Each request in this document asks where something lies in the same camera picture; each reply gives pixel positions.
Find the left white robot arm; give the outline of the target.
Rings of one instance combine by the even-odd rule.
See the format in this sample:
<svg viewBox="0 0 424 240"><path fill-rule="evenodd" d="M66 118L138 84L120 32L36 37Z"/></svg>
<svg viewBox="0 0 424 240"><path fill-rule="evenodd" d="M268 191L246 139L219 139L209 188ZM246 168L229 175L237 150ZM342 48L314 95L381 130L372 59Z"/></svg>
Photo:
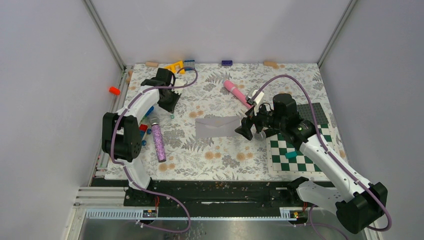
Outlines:
<svg viewBox="0 0 424 240"><path fill-rule="evenodd" d="M123 167L129 186L137 190L135 197L144 206L154 202L155 192L148 187L151 178L140 157L139 125L154 105L173 113L181 96L173 89L179 86L182 83L172 71L158 68L155 77L144 80L126 106L116 112L107 112L102 118L102 151L113 163Z"/></svg>

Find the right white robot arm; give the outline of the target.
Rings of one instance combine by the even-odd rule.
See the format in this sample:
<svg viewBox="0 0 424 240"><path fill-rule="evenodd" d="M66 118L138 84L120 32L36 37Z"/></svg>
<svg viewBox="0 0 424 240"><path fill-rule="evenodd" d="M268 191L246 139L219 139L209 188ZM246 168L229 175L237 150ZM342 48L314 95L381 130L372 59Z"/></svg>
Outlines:
<svg viewBox="0 0 424 240"><path fill-rule="evenodd" d="M371 183L329 147L318 128L309 120L301 118L297 103L290 94L280 93L273 97L273 108L261 104L251 107L235 132L249 141L251 131L263 128L277 131L283 139L305 157L312 160L332 182L335 189L315 184L299 177L290 184L287 201L293 206L311 203L334 214L342 226L357 234L382 217L386 210L387 188L380 182Z"/></svg>

